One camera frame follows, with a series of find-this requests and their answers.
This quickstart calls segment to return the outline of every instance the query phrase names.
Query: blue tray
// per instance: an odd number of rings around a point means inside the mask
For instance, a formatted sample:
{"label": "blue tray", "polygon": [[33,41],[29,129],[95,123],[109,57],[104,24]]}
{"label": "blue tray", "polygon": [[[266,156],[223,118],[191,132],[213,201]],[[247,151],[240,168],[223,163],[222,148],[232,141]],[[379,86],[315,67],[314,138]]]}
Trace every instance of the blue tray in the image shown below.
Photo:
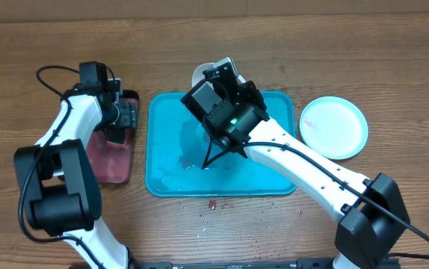
{"label": "blue tray", "polygon": [[[229,153],[205,170],[201,164],[209,138],[201,124],[179,101],[184,93],[163,93],[148,113],[146,175],[148,190],[158,197],[219,197],[286,195],[296,186],[262,164]],[[294,109],[289,96],[262,92],[270,117],[295,136]],[[221,152],[213,146],[211,157]]]}

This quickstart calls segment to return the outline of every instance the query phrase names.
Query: wooden tabletop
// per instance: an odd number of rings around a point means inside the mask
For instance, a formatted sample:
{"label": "wooden tabletop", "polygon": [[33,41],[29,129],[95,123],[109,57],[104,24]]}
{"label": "wooden tabletop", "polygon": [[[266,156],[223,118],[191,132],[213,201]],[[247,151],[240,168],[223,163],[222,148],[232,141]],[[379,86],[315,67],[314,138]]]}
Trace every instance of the wooden tabletop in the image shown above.
{"label": "wooden tabletop", "polygon": [[[217,198],[229,206],[214,211],[209,198],[162,199],[146,189],[150,100],[190,90],[199,64],[226,56],[262,90],[290,95],[297,120],[321,96],[357,105],[369,124],[368,143],[340,164],[371,178],[391,176],[412,223],[429,234],[429,13],[0,24],[0,268],[81,262],[67,244],[35,244],[20,232],[13,154],[41,137],[59,110],[35,70],[93,60],[141,96],[131,181],[102,187],[102,216],[139,261],[334,257],[336,224],[300,189],[285,197]],[[63,70],[43,75],[61,90],[78,79]],[[429,253],[429,245],[405,232],[394,250]],[[429,268],[426,261],[401,264]]]}

